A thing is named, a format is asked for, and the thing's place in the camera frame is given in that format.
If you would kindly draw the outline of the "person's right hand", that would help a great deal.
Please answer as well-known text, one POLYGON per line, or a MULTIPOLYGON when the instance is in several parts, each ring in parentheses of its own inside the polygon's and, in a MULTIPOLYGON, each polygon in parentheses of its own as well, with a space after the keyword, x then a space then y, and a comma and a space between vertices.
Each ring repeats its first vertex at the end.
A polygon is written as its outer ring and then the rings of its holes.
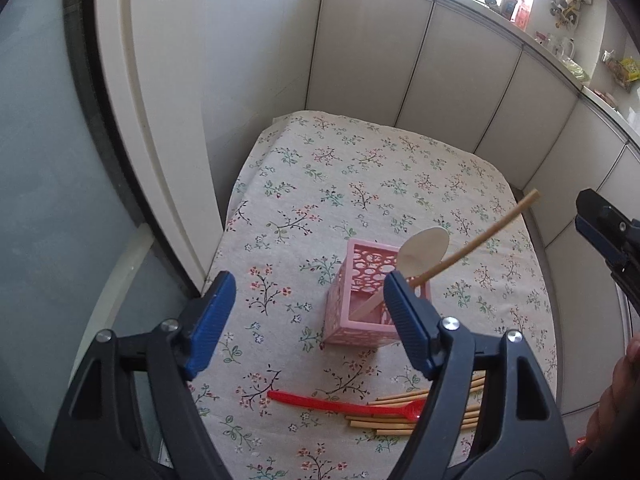
POLYGON ((639 348, 639 334, 635 333, 624 356, 614 366, 612 384, 603 391, 597 409, 588 420, 585 446, 591 451, 611 431, 617 415, 631 397, 634 383, 639 378, 639 348))

